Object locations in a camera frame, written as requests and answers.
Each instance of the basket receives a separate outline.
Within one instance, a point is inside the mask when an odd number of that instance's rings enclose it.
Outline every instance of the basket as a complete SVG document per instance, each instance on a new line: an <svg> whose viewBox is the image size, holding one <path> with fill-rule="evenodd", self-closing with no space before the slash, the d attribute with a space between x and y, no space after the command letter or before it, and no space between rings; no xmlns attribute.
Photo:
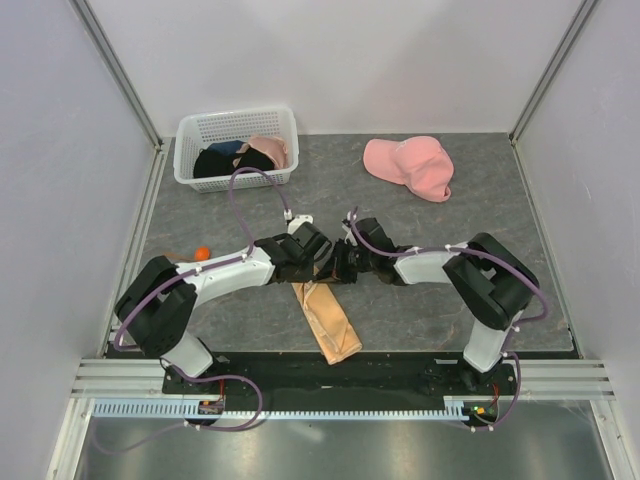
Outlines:
<svg viewBox="0 0 640 480"><path fill-rule="evenodd" d="M183 118L178 126L173 157L173 175L179 183L191 186L199 193L229 189L231 176L193 178L193 166L200 150L214 142L246 141L251 135L281 137L287 144L287 167L266 172L276 183L289 181L298 167L298 130L293 112L287 107L254 108L232 112L203 113ZM258 173L236 177L234 189L271 185Z"/></svg>

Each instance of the orange ball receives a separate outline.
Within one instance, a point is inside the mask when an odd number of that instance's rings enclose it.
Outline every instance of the orange ball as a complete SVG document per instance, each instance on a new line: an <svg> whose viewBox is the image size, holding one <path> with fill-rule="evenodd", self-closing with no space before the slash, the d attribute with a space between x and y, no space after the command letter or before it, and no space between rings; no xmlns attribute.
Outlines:
<svg viewBox="0 0 640 480"><path fill-rule="evenodd" d="M193 259L196 262L204 262L205 260L209 260L211 256L211 252L207 247L200 247L196 250L196 253L193 255Z"/></svg>

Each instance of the gray floor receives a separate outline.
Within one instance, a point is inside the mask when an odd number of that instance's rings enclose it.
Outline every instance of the gray floor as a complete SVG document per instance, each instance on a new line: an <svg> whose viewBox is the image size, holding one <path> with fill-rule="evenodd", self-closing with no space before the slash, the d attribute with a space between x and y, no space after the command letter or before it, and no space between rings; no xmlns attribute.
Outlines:
<svg viewBox="0 0 640 480"><path fill-rule="evenodd" d="M96 439L110 449L175 422L96 421ZM493 433L419 421L267 421L242 433L179 429L124 455L90 447L80 465L88 480L612 479L588 403L523 402Z"/></svg>
<svg viewBox="0 0 640 480"><path fill-rule="evenodd" d="M402 140L411 135L376 135ZM378 218L397 244L444 245L486 231L503 242L538 276L551 316L523 326L512 347L570 350L540 238L505 134L435 135L456 172L452 196L429 203L405 187L369 175L362 152L373 135L300 137L300 165L284 191L294 213L309 213L331 239L343 236L340 221L354 205ZM257 238L285 231L277 195L269 188L238 191L238 204ZM163 173L143 253L144 261L170 251L185 256L200 245L214 256L235 252L245 239L226 193L198 194L173 178L172 159ZM333 291L366 350L460 350L471 318L452 287L391 287L373 275ZM529 313L538 311L533 304ZM189 330L223 350L316 350L309 326L289 285L238 291L194 312Z"/></svg>

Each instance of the basket rim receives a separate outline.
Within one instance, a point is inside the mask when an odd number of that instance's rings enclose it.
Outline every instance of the basket rim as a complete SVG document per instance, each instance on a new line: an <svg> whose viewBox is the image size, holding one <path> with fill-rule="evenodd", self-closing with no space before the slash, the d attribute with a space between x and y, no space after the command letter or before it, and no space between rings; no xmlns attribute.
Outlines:
<svg viewBox="0 0 640 480"><path fill-rule="evenodd" d="M182 178L182 176L180 175L180 162L182 161L182 155L181 155L182 142L184 138L184 130L186 128L186 125L189 122L200 119L200 118L215 117L219 115L234 115L239 113L240 114L260 113L260 112L268 112L268 111L274 111L274 110L282 111L289 117L290 126L292 127L292 131L293 131L292 133L294 134L291 141L292 143L291 148L293 153L291 155L292 164L287 168L283 168L281 170L269 170L269 171L266 171L265 173L270 174L272 172L277 172L275 173L276 175L291 174L291 172L293 172L296 168L298 168L298 163L299 163L298 155L300 155L300 147L298 144L298 126L296 125L296 119L293 115L293 110L291 110L291 108L289 108L288 106L271 105L268 107L242 108L242 109L227 110L222 112L195 113L195 114L187 115L182 120L180 120L180 123L178 124L178 131L176 132L176 145L175 145L174 154L173 154L173 176L176 179L176 181L183 185L191 185L196 183L206 183L210 181L228 182L231 179L231 175L225 175L221 177L207 177L207 178ZM257 177L264 178L259 173L242 173L238 175L236 178L242 179L242 178L257 178Z"/></svg>

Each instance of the white wall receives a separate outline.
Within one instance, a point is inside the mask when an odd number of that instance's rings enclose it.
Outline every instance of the white wall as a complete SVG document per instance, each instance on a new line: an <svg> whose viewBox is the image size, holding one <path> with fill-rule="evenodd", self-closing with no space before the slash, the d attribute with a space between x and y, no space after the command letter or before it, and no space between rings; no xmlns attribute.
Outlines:
<svg viewBox="0 0 640 480"><path fill-rule="evenodd" d="M636 0L600 2L521 143L578 341L605 360L636 445L639 18Z"/></svg>
<svg viewBox="0 0 640 480"><path fill-rule="evenodd" d="M0 476L44 478L152 149L66 0L0 16Z"/></svg>
<svg viewBox="0 0 640 480"><path fill-rule="evenodd" d="M90 0L163 135L290 105L302 132L507 131L579 0Z"/></svg>

